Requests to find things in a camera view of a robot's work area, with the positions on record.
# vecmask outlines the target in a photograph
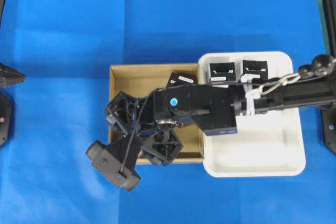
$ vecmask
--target open cardboard box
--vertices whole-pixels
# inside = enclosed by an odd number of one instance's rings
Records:
[[[153,65],[114,65],[110,67],[110,100],[120,91],[133,97],[147,96],[156,88],[166,86],[172,72],[198,74],[198,64],[153,64]],[[204,160],[203,133],[195,125],[176,127],[175,133],[184,145],[181,153],[173,161],[176,164],[201,163]],[[117,134],[109,128],[109,141],[117,138]],[[150,164],[142,155],[137,164]]]

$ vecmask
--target blue dot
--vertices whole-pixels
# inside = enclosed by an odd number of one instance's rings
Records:
[[[172,98],[172,99],[170,100],[170,105],[171,105],[171,106],[176,106],[178,103],[179,103],[179,101],[178,101],[176,98]]]

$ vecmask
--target white tray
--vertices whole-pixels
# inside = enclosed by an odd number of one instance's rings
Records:
[[[199,61],[198,79],[207,83],[210,62],[235,63],[237,78],[240,62],[267,60],[268,77],[293,72],[289,56],[283,52],[235,52],[205,54]],[[237,116],[237,134],[204,138],[204,168],[214,177],[289,176],[306,166],[298,109],[270,111],[265,115]]]

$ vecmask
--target white label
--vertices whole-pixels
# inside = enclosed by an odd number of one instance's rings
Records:
[[[214,74],[221,74],[221,73],[226,73],[226,72],[217,72],[216,70],[212,70]]]
[[[186,81],[186,82],[189,82],[189,83],[194,83],[193,79],[190,79],[190,78],[187,78],[187,77],[184,77],[184,76],[179,76],[179,80]]]
[[[211,77],[210,81],[226,81],[226,77]]]
[[[245,68],[247,71],[258,71],[258,70],[251,70],[249,68]],[[260,69],[260,72],[266,72],[266,68]]]

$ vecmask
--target blue tablecloth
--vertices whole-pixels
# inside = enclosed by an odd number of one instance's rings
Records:
[[[202,164],[140,166],[131,193],[85,155],[107,142],[109,65],[197,62],[207,52],[324,52],[316,0],[6,0],[0,61],[27,74],[0,148],[0,223],[336,223],[336,156],[320,112],[300,111],[295,177],[213,178]]]

